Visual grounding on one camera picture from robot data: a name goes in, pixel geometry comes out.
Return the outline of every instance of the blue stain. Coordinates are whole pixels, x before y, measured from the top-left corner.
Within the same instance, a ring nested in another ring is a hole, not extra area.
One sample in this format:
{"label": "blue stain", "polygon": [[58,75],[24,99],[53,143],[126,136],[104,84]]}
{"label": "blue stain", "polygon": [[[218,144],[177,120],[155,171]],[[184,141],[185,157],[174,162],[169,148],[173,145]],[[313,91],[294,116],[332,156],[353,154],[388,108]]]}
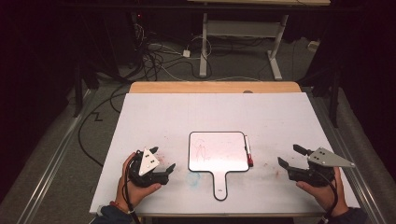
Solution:
{"label": "blue stain", "polygon": [[189,172],[187,174],[187,183],[191,186],[196,188],[198,186],[199,183],[199,179],[201,178],[201,176],[198,173],[193,173],[193,172]]}

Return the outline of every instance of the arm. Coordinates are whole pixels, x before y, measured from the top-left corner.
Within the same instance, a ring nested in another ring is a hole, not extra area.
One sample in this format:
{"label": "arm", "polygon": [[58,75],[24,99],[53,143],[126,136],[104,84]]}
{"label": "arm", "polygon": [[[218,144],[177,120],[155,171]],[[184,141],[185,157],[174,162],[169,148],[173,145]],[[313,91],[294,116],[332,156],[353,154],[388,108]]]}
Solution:
{"label": "arm", "polygon": [[[108,206],[99,207],[96,218],[91,222],[92,224],[102,223],[131,223],[132,217],[128,214],[128,204],[124,199],[125,195],[125,171],[128,168],[128,162],[134,157],[133,153],[128,157],[122,166],[122,175],[117,187],[117,196],[114,202]],[[136,208],[142,200],[161,188],[161,184],[153,184],[147,188],[139,188],[135,186],[132,181],[127,181],[126,187],[129,192],[129,200]]]}
{"label": "arm", "polygon": [[[361,224],[367,218],[367,215],[360,208],[349,208],[345,199],[344,185],[341,179],[341,172],[338,167],[334,167],[335,179],[332,184],[337,189],[338,203],[334,207],[329,218],[329,224]],[[334,194],[330,186],[315,188],[309,184],[298,181],[297,187],[315,197],[318,204],[326,211],[332,207]]]}

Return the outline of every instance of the red marker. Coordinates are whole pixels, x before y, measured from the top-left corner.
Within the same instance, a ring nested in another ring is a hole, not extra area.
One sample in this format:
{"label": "red marker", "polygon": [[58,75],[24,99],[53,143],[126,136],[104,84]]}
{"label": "red marker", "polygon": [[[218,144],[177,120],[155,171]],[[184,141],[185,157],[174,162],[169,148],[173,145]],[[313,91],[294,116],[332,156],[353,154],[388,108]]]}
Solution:
{"label": "red marker", "polygon": [[250,145],[248,144],[248,136],[247,135],[245,135],[245,141],[247,144],[247,164],[249,167],[253,167],[253,159],[251,159]]}

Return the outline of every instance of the dark blue sleeve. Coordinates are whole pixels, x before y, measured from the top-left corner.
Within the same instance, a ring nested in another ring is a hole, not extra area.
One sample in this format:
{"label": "dark blue sleeve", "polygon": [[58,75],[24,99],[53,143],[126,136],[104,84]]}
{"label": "dark blue sleeve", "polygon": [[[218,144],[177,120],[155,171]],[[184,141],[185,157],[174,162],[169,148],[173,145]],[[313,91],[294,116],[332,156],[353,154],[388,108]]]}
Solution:
{"label": "dark blue sleeve", "polygon": [[364,224],[367,214],[361,208],[349,208],[339,217],[329,218],[329,224]]}
{"label": "dark blue sleeve", "polygon": [[115,206],[108,205],[98,209],[95,219],[91,224],[120,223],[130,224],[132,217],[125,214]]}

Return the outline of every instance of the table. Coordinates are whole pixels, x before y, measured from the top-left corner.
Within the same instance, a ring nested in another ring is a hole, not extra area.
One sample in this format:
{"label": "table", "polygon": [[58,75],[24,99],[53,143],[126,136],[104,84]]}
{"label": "table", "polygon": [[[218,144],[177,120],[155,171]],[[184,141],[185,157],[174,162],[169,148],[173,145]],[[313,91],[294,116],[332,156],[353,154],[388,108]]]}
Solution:
{"label": "table", "polygon": [[[304,6],[328,6],[330,0],[191,0],[194,2],[229,3],[229,4],[253,4],[253,5],[304,5]],[[252,36],[252,37],[274,37],[274,47],[267,51],[267,56],[274,79],[282,80],[279,66],[276,62],[276,53],[282,40],[283,32],[289,15],[283,15],[280,22],[257,22],[257,21],[210,21],[207,13],[204,13],[202,31],[202,50],[200,62],[200,77],[206,77],[207,65],[207,36],[208,35],[229,35],[229,36]]]}
{"label": "table", "polygon": [[[139,216],[297,217],[322,213],[315,200],[296,188],[277,164],[279,156],[292,166],[307,166],[306,158],[292,150],[297,140],[307,148],[331,149],[307,96],[295,83],[136,82],[130,92],[90,212],[115,197],[118,174],[128,154],[157,146],[156,157],[163,166],[175,163],[176,168],[169,183],[136,208]],[[255,161],[245,173],[227,174],[229,196],[222,202],[212,195],[210,174],[187,168],[190,132],[207,130],[249,135]],[[346,201],[359,206],[345,176],[343,181]]]}

